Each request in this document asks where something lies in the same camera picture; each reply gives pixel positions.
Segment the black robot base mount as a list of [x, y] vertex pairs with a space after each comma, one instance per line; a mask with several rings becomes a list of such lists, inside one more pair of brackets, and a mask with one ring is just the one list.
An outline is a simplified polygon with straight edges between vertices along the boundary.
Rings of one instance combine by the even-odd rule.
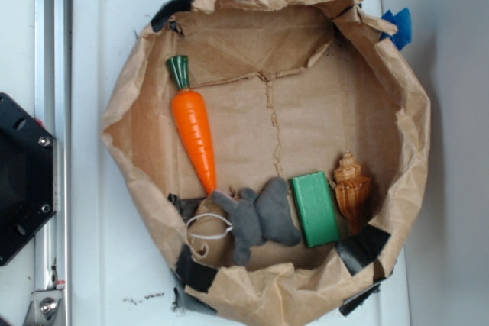
[[1, 94], [1, 265], [8, 265], [55, 212], [56, 139]]

